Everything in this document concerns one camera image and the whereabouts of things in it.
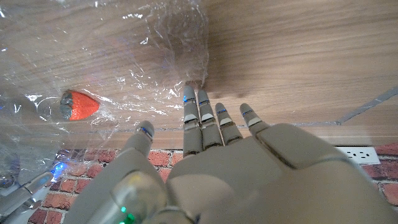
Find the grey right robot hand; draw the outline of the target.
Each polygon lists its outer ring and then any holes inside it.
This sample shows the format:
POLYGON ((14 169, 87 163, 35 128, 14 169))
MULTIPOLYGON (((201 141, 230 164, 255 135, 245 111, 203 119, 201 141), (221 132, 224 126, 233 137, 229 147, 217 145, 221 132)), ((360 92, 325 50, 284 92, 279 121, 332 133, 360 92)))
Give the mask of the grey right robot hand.
POLYGON ((1 223, 27 223, 43 203, 53 178, 54 172, 47 171, 21 185, 15 176, 1 174, 1 223))

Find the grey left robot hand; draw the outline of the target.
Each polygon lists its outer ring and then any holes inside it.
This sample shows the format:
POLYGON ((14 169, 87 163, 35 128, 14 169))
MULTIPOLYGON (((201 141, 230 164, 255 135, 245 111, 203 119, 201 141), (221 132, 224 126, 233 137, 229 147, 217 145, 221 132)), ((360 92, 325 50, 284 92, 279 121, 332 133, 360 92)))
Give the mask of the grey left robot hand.
POLYGON ((366 173, 326 141, 269 125, 247 104, 244 138, 221 103, 186 86, 183 158, 163 180, 139 123, 119 155, 79 194, 65 223, 396 223, 366 173))

